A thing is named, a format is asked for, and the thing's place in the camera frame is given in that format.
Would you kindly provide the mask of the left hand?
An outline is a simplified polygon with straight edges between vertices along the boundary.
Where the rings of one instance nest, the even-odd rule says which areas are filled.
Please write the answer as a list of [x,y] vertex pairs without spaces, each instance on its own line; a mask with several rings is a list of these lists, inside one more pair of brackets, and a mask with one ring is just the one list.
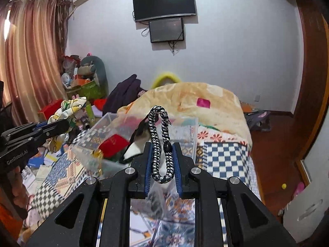
[[28,196],[26,187],[23,184],[20,167],[17,166],[14,170],[14,178],[12,181],[13,202],[20,208],[25,208],[28,204]]

